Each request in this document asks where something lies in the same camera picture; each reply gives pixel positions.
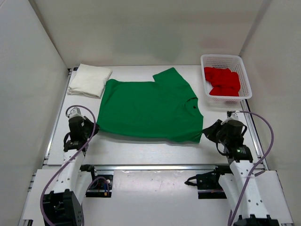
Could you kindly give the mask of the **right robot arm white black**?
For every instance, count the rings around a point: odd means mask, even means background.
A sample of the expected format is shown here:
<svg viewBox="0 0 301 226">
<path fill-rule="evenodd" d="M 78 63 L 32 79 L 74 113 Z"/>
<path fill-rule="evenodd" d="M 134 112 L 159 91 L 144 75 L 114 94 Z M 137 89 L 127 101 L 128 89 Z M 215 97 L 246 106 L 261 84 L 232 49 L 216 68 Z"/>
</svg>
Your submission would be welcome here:
<svg viewBox="0 0 301 226">
<path fill-rule="evenodd" d="M 235 119 L 217 120 L 203 130 L 207 139 L 216 146 L 222 145 L 220 153 L 229 163 L 229 172 L 217 172 L 211 176 L 216 188 L 222 188 L 231 211 L 229 226 L 278 226 L 261 198 L 255 178 L 255 164 L 250 148 L 244 144 L 247 126 Z"/>
</svg>

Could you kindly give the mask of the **green t shirt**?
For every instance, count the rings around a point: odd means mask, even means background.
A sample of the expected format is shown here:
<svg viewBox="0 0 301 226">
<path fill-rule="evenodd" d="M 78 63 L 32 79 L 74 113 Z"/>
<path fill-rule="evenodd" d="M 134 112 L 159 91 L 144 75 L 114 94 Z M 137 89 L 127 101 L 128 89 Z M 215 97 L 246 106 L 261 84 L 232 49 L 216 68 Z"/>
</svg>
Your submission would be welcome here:
<svg viewBox="0 0 301 226">
<path fill-rule="evenodd" d="M 198 97 L 172 67 L 153 81 L 108 80 L 97 124 L 122 136 L 199 143 L 203 118 Z"/>
</svg>

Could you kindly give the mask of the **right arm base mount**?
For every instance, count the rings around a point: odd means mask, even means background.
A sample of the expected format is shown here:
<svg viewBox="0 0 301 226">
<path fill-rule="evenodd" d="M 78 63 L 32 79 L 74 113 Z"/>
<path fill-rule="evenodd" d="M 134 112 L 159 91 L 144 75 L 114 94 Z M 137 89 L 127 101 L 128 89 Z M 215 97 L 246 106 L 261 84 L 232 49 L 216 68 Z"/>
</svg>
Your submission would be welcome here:
<svg viewBox="0 0 301 226">
<path fill-rule="evenodd" d="M 226 199 L 226 194 L 219 184 L 219 178 L 221 175 L 231 173 L 229 166 L 216 165 L 213 171 L 196 174 L 184 183 L 188 186 L 197 187 L 198 199 Z"/>
</svg>

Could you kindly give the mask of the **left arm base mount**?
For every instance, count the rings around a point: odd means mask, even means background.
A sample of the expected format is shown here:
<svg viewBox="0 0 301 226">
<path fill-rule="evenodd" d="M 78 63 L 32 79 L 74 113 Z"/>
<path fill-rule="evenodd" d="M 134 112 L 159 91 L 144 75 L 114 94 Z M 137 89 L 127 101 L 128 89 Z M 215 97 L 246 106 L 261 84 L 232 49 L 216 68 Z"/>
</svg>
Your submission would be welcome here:
<svg viewBox="0 0 301 226">
<path fill-rule="evenodd" d="M 103 171 L 94 165 L 81 165 L 80 171 L 91 174 L 92 180 L 97 179 L 86 191 L 89 198 L 111 198 L 113 187 L 113 172 Z"/>
</svg>

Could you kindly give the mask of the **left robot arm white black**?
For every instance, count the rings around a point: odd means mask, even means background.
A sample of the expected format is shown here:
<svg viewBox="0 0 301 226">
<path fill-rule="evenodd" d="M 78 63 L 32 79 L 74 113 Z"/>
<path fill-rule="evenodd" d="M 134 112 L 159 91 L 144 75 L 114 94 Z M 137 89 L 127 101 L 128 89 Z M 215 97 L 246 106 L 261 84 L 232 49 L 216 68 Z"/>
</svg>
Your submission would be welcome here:
<svg viewBox="0 0 301 226">
<path fill-rule="evenodd" d="M 87 188 L 98 185 L 99 177 L 92 165 L 84 165 L 87 141 L 98 132 L 98 127 L 86 116 L 69 118 L 69 133 L 63 140 L 63 163 L 40 198 L 40 209 L 47 226 L 82 226 L 82 202 Z"/>
</svg>

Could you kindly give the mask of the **white t shirt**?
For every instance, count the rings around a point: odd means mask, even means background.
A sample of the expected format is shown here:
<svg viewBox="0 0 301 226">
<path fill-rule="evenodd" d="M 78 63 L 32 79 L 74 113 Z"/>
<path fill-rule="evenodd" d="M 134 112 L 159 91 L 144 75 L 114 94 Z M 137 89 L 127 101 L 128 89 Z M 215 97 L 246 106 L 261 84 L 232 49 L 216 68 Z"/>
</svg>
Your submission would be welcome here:
<svg viewBox="0 0 301 226">
<path fill-rule="evenodd" d="M 80 64 L 76 75 L 70 82 L 67 93 L 91 98 L 100 98 L 112 69 Z"/>
</svg>

